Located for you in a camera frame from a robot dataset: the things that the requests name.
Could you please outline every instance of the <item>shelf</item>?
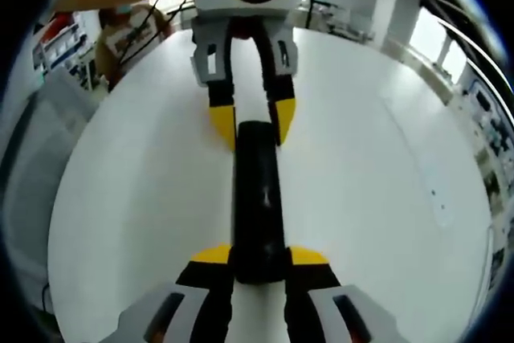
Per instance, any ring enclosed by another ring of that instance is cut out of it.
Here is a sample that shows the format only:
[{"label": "shelf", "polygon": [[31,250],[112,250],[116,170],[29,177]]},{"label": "shelf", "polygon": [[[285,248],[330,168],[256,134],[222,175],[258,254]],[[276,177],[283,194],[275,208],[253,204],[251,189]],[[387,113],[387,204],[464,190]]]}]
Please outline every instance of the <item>shelf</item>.
[{"label": "shelf", "polygon": [[59,64],[61,64],[64,60],[69,58],[71,55],[73,55],[79,47],[82,45],[82,42],[80,39],[71,47],[69,47],[63,54],[61,54],[57,59],[55,59],[53,62],[51,62],[50,69],[53,70],[56,68]]},{"label": "shelf", "polygon": [[74,75],[75,73],[79,72],[80,70],[80,66],[79,64],[76,64],[75,66],[71,67],[71,68],[68,68],[68,71],[70,72],[70,74]]},{"label": "shelf", "polygon": [[49,48],[49,46],[51,46],[52,44],[54,44],[55,42],[57,42],[60,38],[62,38],[65,34],[67,34],[68,32],[70,31],[73,31],[73,30],[76,30],[77,28],[79,27],[79,24],[78,23],[73,23],[71,26],[68,26],[68,27],[65,27],[63,28],[56,36],[54,36],[49,42],[47,43],[43,43],[43,50],[46,50]]}]

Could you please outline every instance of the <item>white round table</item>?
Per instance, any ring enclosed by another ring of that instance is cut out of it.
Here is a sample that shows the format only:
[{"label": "white round table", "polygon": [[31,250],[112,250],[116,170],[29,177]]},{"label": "white round table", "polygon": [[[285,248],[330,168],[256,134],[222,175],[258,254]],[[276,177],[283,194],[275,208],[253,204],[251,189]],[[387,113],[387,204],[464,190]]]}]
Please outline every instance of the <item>white round table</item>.
[{"label": "white round table", "polygon": [[[478,296],[490,212],[451,113],[409,68],[295,30],[297,110],[278,152],[289,245],[393,313],[412,343],[455,341]],[[194,253],[230,242],[233,156],[210,126],[190,31],[144,58],[100,106],[67,165],[48,244],[68,343],[96,342]],[[234,41],[238,121],[269,120],[252,41]],[[284,284],[235,285],[227,342],[288,342]]]}]

